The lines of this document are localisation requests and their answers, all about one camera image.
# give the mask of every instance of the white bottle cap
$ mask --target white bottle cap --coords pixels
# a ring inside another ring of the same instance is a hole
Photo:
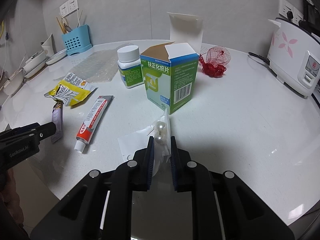
[[[79,153],[82,153],[84,148],[85,148],[85,143],[80,140],[77,140],[75,145],[75,150]]]
[[[137,45],[125,46],[117,51],[118,59],[122,63],[134,62],[140,58],[139,47]]]

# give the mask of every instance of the barcode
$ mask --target barcode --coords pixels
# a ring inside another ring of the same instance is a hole
[[[191,92],[191,85],[192,82],[188,85],[183,86],[182,88],[179,88],[177,90],[174,91],[174,100],[173,100],[173,104],[178,103],[179,101],[181,101],[183,98],[187,97],[188,95],[190,95]]]

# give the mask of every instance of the purple wrapper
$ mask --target purple wrapper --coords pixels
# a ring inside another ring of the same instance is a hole
[[[52,110],[52,122],[56,125],[56,133],[51,136],[51,142],[55,143],[58,141],[63,133],[62,133],[62,105],[63,103],[58,102],[54,105]]]

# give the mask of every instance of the yellow snack wrapper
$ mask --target yellow snack wrapper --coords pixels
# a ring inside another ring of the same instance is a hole
[[[52,98],[57,102],[63,102],[65,106],[73,106],[84,100],[95,87],[77,77],[74,73],[68,73],[58,85],[44,94],[46,98]]]

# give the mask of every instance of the red and white tube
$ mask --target red and white tube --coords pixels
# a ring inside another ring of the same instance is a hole
[[[104,110],[113,98],[114,96],[99,96],[91,107],[76,137],[75,150],[79,153],[82,153],[85,146],[89,144]]]

